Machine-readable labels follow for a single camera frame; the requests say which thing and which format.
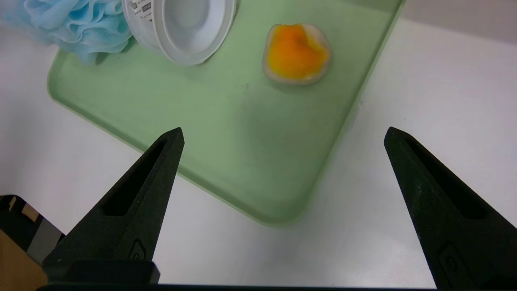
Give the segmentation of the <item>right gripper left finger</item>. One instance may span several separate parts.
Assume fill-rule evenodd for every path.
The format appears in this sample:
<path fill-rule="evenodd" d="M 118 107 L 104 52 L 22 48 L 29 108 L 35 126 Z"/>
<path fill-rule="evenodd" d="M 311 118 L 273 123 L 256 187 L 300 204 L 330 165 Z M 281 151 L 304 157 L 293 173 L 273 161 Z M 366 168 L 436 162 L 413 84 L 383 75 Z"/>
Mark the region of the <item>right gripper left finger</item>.
<path fill-rule="evenodd" d="M 162 134 L 46 256 L 50 283 L 157 283 L 153 255 L 184 146 Z"/>

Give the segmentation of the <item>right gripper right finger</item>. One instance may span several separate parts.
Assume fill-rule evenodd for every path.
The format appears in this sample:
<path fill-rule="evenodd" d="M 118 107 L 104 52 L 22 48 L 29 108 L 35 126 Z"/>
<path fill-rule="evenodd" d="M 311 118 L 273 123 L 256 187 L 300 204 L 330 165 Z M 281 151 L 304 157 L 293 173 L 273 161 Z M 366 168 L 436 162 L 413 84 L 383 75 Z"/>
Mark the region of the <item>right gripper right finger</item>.
<path fill-rule="evenodd" d="M 390 127 L 385 149 L 436 287 L 514 289 L 512 223 L 410 134 Z"/>

